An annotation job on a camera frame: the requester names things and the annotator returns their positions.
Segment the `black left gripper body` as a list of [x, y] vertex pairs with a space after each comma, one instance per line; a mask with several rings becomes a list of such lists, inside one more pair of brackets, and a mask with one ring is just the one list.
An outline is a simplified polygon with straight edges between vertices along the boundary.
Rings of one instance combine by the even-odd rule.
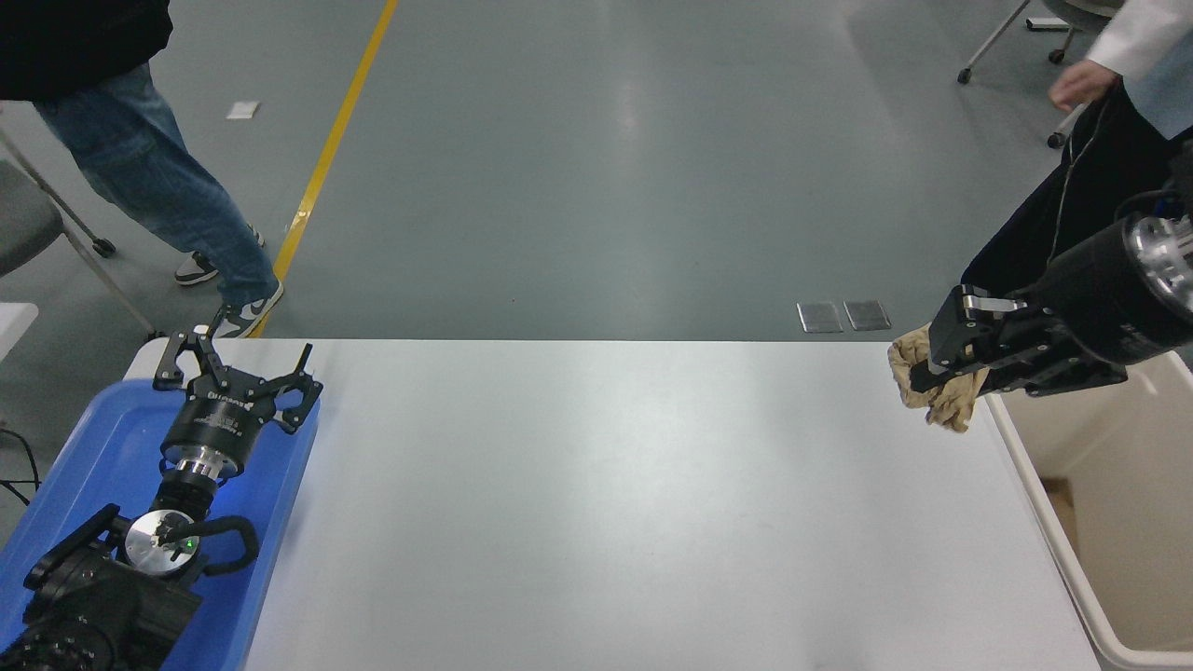
[[230, 369], [221, 384], [212, 374], [192, 378], [186, 400], [160, 447], [171, 464], [200, 461], [212, 453], [223, 467], [245, 467], [251, 461], [256, 437], [274, 413], [274, 401], [252, 390], [266, 383], [262, 377]]

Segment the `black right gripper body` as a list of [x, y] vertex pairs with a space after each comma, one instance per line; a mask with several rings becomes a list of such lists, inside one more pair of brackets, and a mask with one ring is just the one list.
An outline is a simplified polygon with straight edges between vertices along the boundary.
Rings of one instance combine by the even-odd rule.
[[1120, 222], [1068, 250], [1038, 281], [1081, 347], [1131, 365], [1192, 338], [1189, 223]]

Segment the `person's right hand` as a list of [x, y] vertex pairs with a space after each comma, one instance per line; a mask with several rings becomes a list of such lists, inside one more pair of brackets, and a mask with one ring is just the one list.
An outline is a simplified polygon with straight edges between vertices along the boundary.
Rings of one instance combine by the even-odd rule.
[[1092, 60], [1083, 60], [1070, 64], [1049, 86], [1049, 101], [1064, 112], [1071, 112], [1082, 103], [1099, 101], [1120, 79], [1120, 73]]

